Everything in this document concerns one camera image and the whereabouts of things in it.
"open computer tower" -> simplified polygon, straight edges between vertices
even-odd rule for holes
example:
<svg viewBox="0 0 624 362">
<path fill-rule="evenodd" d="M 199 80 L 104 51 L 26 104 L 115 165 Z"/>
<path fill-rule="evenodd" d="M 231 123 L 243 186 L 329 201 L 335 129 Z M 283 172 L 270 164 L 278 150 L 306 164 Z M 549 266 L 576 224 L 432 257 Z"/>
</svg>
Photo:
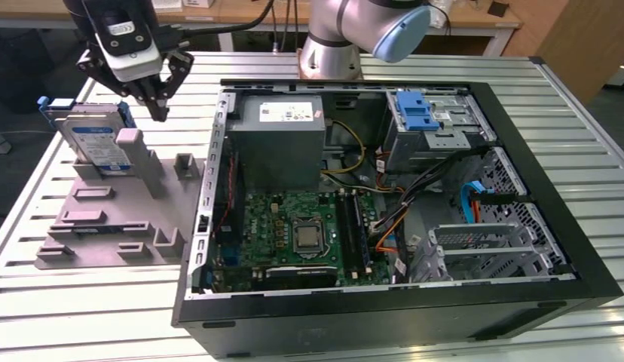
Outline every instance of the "open computer tower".
<svg viewBox="0 0 624 362">
<path fill-rule="evenodd" d="M 623 295 L 481 83 L 223 81 L 186 248 L 214 357 L 511 338 Z"/>
</svg>

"aluminum surface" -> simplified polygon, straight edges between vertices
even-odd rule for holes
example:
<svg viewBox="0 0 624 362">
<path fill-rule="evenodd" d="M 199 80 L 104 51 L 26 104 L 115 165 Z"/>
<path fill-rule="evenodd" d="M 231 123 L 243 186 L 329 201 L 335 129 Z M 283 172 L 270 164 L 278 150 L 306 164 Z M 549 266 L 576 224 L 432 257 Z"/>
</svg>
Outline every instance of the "aluminum surface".
<svg viewBox="0 0 624 362">
<path fill-rule="evenodd" d="M 483 81 L 493 87 L 624 290 L 624 160 L 564 88 L 527 59 L 412 57 L 388 65 L 363 57 L 369 79 Z M 292 54 L 196 53 L 167 123 L 132 100 L 146 142 L 160 158 L 206 157 L 220 78 L 296 78 Z M 92 82 L 80 98 L 120 98 Z M 39 163 L 0 230 L 0 360 L 212 360 L 170 326 L 179 267 L 40 271 L 32 265 L 71 189 L 74 153 L 60 136 Z M 279 360 L 343 362 L 624 360 L 624 297 L 568 314 L 512 340 L 344 351 Z"/>
</svg>

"green circuit board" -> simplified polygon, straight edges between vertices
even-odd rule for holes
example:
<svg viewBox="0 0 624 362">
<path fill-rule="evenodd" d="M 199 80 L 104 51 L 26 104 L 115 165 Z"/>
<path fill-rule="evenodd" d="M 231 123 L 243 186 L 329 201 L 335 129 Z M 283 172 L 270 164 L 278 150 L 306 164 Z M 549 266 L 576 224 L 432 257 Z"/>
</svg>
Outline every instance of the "green circuit board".
<svg viewBox="0 0 624 362">
<path fill-rule="evenodd" d="M 343 271 L 341 240 L 335 212 L 335 193 L 247 194 L 244 208 L 244 240 L 240 245 L 240 266 L 333 266 L 339 270 L 339 286 L 388 284 L 384 258 L 371 264 L 372 273 L 347 278 Z M 364 222 L 376 218 L 369 193 L 359 196 Z M 302 254 L 295 250 L 295 228 L 300 223 L 323 225 L 323 252 Z"/>
</svg>

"ram slot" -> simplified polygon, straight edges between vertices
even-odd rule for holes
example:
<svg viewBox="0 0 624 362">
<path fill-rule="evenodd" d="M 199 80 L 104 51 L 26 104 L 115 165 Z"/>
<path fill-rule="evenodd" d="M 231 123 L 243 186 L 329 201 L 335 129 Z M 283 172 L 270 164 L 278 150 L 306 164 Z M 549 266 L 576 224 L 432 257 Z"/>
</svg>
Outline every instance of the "ram slot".
<svg viewBox="0 0 624 362">
<path fill-rule="evenodd" d="M 363 228 L 359 202 L 355 195 L 336 194 L 335 197 L 337 229 L 341 241 L 343 270 L 347 278 L 356 279 L 367 272 L 368 247 Z"/>
</svg>

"motherboard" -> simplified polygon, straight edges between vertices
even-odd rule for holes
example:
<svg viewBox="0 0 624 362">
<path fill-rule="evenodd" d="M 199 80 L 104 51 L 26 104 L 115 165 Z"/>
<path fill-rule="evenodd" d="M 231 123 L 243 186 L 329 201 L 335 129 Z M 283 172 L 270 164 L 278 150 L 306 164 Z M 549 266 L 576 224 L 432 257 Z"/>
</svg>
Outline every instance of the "motherboard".
<svg viewBox="0 0 624 362">
<path fill-rule="evenodd" d="M 227 266 L 238 267 L 240 273 L 252 268 L 255 279 L 263 271 L 288 272 L 283 267 L 292 267 L 290 272 L 296 267 L 319 267 L 319 273 L 329 271 L 336 277 L 336 287 L 388 284 L 388 262 L 384 257 L 371 259 L 368 251 L 367 225 L 376 219 L 368 192 L 248 193 L 244 205 L 243 243 L 222 250 Z M 347 215 L 353 212 L 359 218 Z M 363 224 L 351 229 L 355 219 Z M 359 245 L 351 246 L 347 239 Z M 238 283 L 230 280 L 232 273 L 227 276 L 234 291 L 254 288 L 243 275 Z"/>
</svg>

